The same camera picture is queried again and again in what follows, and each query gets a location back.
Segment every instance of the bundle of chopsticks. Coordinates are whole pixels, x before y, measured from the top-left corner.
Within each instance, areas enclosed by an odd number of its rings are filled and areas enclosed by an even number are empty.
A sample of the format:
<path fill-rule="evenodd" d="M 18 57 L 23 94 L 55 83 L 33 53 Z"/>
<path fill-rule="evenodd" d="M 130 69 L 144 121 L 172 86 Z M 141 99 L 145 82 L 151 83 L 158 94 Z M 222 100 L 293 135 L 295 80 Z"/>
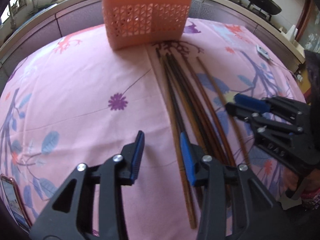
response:
<path fill-rule="evenodd" d="M 179 109 L 179 104 L 176 98 L 176 94 L 179 96 L 181 104 L 185 110 L 188 121 L 191 124 L 191 128 L 196 137 L 198 145 L 203 149 L 206 155 L 211 155 L 219 160 L 224 165 L 236 166 L 229 142 L 226 138 L 226 135 L 223 131 L 221 123 L 213 109 L 213 106 L 209 100 L 208 95 L 206 94 L 204 88 L 201 85 L 198 76 L 193 70 L 191 64 L 188 62 L 187 58 L 183 57 L 184 63 L 187 67 L 187 70 L 190 72 L 191 77 L 196 83 L 198 90 L 201 93 L 201 96 L 206 104 L 207 109 L 209 110 L 210 116 L 214 122 L 216 130 L 220 137 L 218 137 L 213 125 L 210 122 L 209 116 L 206 114 L 206 111 L 201 104 L 200 99 L 198 98 L 193 86 L 190 83 L 186 73 L 182 69 L 180 63 L 177 61 L 176 57 L 171 53 L 166 53 L 161 55 L 160 51 L 156 49 L 158 59 L 162 68 L 164 69 L 166 76 L 166 92 L 167 92 L 167 107 L 170 116 L 172 134 L 175 144 L 175 151 L 177 155 L 177 160 L 179 164 L 180 176 L 188 211 L 188 217 L 191 228 L 196 228 L 196 216 L 193 207 L 192 195 L 190 185 L 187 180 L 185 173 L 185 168 L 182 159 L 182 153 L 180 150 L 180 134 L 183 131 L 186 131 L 185 124 Z M 206 74 L 209 82 L 214 87 L 215 91 L 218 93 L 220 101 L 223 105 L 227 102 L 221 93 L 219 87 L 217 86 L 215 80 L 209 74 L 208 69 L 202 62 L 202 60 L 197 57 L 197 61 L 201 66 L 202 70 Z M 230 116 L 229 120 L 235 130 L 235 133 L 238 137 L 241 150 L 245 157 L 245 162 L 249 165 L 248 154 L 243 143 L 239 127 L 237 126 L 235 120 Z M 199 204 L 199 207 L 202 207 L 202 189 L 196 188 L 196 198 Z"/>

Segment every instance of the silver screw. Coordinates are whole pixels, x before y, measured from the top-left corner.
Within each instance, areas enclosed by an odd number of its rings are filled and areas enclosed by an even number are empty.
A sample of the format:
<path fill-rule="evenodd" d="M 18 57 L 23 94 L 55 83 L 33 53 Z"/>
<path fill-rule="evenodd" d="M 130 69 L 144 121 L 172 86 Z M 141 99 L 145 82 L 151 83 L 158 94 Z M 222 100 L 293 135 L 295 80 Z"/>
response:
<path fill-rule="evenodd" d="M 123 156 L 121 154 L 117 154 L 117 155 L 113 156 L 112 159 L 114 162 L 118 163 L 123 160 Z"/>
<path fill-rule="evenodd" d="M 259 127 L 258 129 L 257 129 L 257 131 L 258 131 L 258 133 L 262 133 L 262 132 L 264 132 L 266 129 L 264 128 L 264 127 Z"/>
<path fill-rule="evenodd" d="M 80 163 L 80 164 L 77 166 L 77 170 L 78 170 L 78 171 L 84 171 L 86 168 L 87 168 L 87 165 L 85 165 L 84 163 Z"/>
<path fill-rule="evenodd" d="M 240 165 L 239 165 L 239 170 L 241 170 L 241 171 L 247 171 L 247 170 L 248 170 L 248 166 L 245 165 L 245 164 L 240 164 Z"/>
<path fill-rule="evenodd" d="M 202 156 L 202 160 L 203 160 L 205 163 L 208 163 L 208 162 L 212 161 L 212 156 L 210 156 L 210 155 L 203 155 L 203 156 Z"/>

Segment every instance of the smartphone screen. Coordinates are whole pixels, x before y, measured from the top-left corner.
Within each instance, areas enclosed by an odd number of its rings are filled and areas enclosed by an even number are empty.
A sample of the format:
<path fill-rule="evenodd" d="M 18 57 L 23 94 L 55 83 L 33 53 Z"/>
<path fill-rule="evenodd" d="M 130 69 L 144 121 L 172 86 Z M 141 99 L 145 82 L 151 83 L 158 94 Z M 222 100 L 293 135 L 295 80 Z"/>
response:
<path fill-rule="evenodd" d="M 7 198 L 9 207 L 12 214 L 18 223 L 18 225 L 26 232 L 30 231 L 29 223 L 27 222 L 26 214 L 21 206 L 21 201 L 19 196 L 17 196 L 18 191 L 15 186 L 14 180 L 1 175 L 1 182 L 4 189 L 5 196 Z"/>

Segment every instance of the floral tablecloth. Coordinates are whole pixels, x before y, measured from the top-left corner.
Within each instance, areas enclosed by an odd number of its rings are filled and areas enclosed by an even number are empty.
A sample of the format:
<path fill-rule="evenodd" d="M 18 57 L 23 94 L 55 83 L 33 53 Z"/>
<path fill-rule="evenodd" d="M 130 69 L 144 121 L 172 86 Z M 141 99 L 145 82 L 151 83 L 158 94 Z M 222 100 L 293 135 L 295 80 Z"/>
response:
<path fill-rule="evenodd" d="M 268 63 L 259 57 L 256 44 L 268 51 L 273 61 Z M 236 93 L 304 100 L 279 59 L 237 25 L 188 19 L 180 41 L 115 52 L 103 25 L 54 41 L 18 64 L 0 98 L 0 172 L 17 182 L 32 222 L 77 164 L 102 164 L 143 130 L 146 145 L 139 178 L 132 187 L 123 187 L 129 238 L 196 239 L 197 230 L 191 230 L 188 222 L 156 48 L 174 53 L 183 68 L 183 57 L 194 67 L 237 164 L 244 161 L 244 156 L 197 56 L 228 101 Z M 252 147 L 248 125 L 238 125 L 250 151 L 253 171 L 279 197 L 284 191 L 282 166 Z M 196 143 L 188 122 L 187 129 Z M 9 209 L 2 187 L 0 196 Z M 97 205 L 94 212 L 97 234 Z"/>

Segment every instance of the orange plastic basket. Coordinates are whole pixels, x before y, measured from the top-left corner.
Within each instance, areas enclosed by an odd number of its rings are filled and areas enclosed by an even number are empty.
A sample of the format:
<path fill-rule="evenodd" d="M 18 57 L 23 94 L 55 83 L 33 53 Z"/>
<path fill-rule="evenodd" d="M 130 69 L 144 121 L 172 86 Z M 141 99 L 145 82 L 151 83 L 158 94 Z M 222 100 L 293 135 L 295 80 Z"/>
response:
<path fill-rule="evenodd" d="M 112 49 L 180 39 L 191 0 L 102 0 Z"/>

